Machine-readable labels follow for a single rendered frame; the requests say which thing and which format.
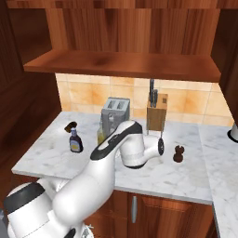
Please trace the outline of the grey toaster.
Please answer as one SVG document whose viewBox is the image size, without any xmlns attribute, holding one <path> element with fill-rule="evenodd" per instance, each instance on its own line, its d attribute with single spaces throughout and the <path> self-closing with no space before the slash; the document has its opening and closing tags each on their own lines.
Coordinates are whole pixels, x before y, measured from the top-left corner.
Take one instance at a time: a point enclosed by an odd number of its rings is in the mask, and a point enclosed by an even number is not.
<svg viewBox="0 0 238 238">
<path fill-rule="evenodd" d="M 122 122 L 130 117 L 130 99 L 108 97 L 101 110 L 102 129 L 108 137 Z"/>
</svg>

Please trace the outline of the open wooden wall cabinet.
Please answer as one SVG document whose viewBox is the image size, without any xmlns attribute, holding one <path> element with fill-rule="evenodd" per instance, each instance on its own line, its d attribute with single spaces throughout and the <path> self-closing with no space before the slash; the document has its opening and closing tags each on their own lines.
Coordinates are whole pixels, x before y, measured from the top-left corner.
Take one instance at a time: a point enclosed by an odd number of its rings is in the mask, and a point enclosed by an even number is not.
<svg viewBox="0 0 238 238">
<path fill-rule="evenodd" d="M 58 3 L 46 10 L 52 49 L 24 69 L 216 83 L 219 13 L 193 0 Z"/>
</svg>

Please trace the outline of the wooden knife block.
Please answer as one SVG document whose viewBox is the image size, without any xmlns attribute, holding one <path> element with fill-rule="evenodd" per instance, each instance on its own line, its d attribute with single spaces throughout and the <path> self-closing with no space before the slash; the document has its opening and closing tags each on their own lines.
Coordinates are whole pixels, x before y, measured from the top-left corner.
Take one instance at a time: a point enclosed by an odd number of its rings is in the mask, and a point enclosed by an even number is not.
<svg viewBox="0 0 238 238">
<path fill-rule="evenodd" d="M 147 102 L 147 120 L 146 127 L 148 130 L 163 131 L 165 127 L 165 118 L 167 112 L 167 94 L 159 94 L 156 107 L 152 107 L 151 103 Z"/>
</svg>

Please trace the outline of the dark sauce bottle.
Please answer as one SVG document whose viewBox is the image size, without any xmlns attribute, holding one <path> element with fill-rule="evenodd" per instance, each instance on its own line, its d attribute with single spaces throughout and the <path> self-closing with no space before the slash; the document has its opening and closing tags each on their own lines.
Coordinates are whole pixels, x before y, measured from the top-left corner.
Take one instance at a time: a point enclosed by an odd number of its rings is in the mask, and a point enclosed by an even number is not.
<svg viewBox="0 0 238 238">
<path fill-rule="evenodd" d="M 72 152 L 82 152 L 83 142 L 81 138 L 77 135 L 76 128 L 71 129 L 71 136 L 70 136 L 70 149 Z"/>
</svg>

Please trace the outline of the wooden wall cabinet door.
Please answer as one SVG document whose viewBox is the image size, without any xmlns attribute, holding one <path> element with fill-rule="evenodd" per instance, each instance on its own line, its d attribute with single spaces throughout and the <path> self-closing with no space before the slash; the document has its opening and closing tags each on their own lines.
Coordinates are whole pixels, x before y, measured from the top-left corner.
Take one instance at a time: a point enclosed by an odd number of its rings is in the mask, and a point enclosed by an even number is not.
<svg viewBox="0 0 238 238">
<path fill-rule="evenodd" d="M 219 87 L 238 125 L 238 9 L 221 9 L 211 57 L 221 76 Z"/>
<path fill-rule="evenodd" d="M 50 49 L 43 9 L 10 9 L 0 0 L 0 170 L 12 167 L 61 111 L 55 75 L 23 69 Z"/>
</svg>

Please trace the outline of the wooden base cabinet door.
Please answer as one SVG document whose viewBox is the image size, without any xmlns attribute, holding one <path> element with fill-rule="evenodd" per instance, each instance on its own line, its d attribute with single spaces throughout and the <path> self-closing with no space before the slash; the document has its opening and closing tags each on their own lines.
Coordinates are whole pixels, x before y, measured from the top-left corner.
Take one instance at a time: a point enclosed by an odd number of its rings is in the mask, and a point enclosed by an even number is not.
<svg viewBox="0 0 238 238">
<path fill-rule="evenodd" d="M 109 200 L 85 220 L 95 238 L 127 238 L 127 192 L 113 191 Z"/>
<path fill-rule="evenodd" d="M 138 198 L 136 223 L 131 222 L 132 197 Z M 211 205 L 130 193 L 128 238 L 218 238 Z"/>
</svg>

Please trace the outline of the yellow oil bottle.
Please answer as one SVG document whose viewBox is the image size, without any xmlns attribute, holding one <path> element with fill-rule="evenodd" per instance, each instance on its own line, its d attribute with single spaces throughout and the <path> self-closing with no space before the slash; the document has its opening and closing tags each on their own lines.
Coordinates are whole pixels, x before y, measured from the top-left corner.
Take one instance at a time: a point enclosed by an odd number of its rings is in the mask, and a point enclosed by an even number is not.
<svg viewBox="0 0 238 238">
<path fill-rule="evenodd" d="M 98 138 L 98 144 L 101 144 L 101 142 L 103 142 L 106 138 L 102 123 L 99 123 L 99 129 L 97 131 L 97 138 Z"/>
</svg>

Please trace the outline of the brown pepper shaker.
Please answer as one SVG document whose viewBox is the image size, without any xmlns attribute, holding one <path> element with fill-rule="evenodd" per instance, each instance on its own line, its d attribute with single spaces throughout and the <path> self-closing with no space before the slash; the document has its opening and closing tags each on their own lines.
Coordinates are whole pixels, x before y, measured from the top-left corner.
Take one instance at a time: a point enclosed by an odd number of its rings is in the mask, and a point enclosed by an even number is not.
<svg viewBox="0 0 238 238">
<path fill-rule="evenodd" d="M 173 156 L 173 160 L 177 163 L 180 163 L 183 160 L 183 153 L 185 149 L 183 146 L 176 146 L 175 147 L 175 154 Z"/>
</svg>

